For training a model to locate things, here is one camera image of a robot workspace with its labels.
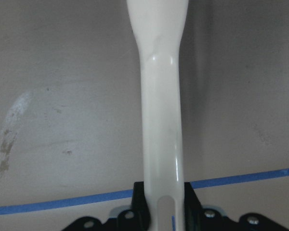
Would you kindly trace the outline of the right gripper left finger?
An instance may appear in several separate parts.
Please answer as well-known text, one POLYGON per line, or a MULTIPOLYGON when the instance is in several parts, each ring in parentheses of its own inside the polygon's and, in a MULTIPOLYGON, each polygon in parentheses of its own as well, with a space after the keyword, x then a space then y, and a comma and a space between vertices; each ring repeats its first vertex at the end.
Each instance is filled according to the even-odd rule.
POLYGON ((135 182, 130 205, 121 205, 110 211, 109 231, 148 231, 151 223, 144 193, 144 182, 135 182))

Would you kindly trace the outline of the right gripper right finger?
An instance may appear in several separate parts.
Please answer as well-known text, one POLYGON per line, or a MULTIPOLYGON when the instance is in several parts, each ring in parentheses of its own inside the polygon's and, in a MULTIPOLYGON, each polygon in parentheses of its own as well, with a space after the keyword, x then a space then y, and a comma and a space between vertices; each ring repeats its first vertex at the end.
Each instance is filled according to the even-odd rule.
POLYGON ((186 231, 233 231, 233 222, 212 208, 203 208, 189 182, 184 183, 186 231))

